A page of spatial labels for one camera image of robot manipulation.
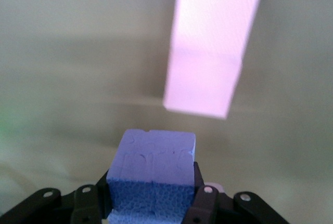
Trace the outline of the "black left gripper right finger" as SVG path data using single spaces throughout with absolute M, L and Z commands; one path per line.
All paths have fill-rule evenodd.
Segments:
M 236 193 L 232 198 L 216 186 L 204 184 L 197 162 L 194 162 L 195 197 L 183 223 L 288 223 L 257 194 Z

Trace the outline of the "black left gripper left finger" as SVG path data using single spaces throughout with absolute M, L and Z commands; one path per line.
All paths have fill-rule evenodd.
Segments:
M 106 178 L 66 195 L 40 189 L 1 215 L 1 223 L 102 223 L 112 210 Z

